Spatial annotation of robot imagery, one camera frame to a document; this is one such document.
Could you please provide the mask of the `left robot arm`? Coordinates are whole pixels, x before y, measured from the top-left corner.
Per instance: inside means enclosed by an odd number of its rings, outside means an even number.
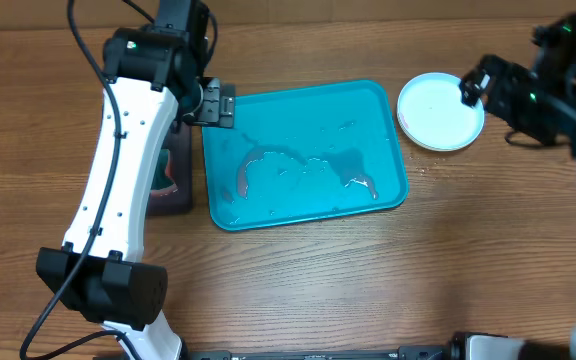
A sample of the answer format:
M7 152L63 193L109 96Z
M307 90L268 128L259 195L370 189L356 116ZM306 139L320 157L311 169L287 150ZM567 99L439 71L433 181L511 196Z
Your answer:
M163 1L140 28L120 28L91 67L103 88L97 148L79 209L38 276L52 303L113 337L127 359L183 359L163 312L168 275L143 262L147 206L160 151L192 126L230 128L236 92L205 75L218 25L200 1Z

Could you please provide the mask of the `white plate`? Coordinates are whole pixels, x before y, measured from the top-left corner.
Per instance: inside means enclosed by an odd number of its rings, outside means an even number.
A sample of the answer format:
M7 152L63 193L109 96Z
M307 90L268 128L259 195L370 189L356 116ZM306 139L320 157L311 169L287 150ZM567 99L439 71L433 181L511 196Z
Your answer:
M404 134L416 145L427 150L447 152L450 148L444 142L444 136L437 129L438 122L432 118L412 116L397 112L398 123Z

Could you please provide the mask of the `light blue plate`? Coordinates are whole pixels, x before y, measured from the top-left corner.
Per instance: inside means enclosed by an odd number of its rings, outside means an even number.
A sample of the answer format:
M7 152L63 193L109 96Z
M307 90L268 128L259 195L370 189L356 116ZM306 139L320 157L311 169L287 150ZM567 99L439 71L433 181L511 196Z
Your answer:
M482 102L468 107L461 102L460 79L454 75L430 72L411 79L401 90L397 112L432 118L444 142L456 151L469 146L481 134L485 124Z

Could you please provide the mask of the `green and red sponge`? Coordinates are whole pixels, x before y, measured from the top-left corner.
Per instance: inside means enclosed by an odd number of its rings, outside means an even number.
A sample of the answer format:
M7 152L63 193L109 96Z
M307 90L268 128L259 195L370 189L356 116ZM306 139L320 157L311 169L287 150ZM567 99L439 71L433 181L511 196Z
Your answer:
M150 194L152 196L166 196L173 193L177 189L172 178L172 158L168 149L161 149L153 181L151 184Z

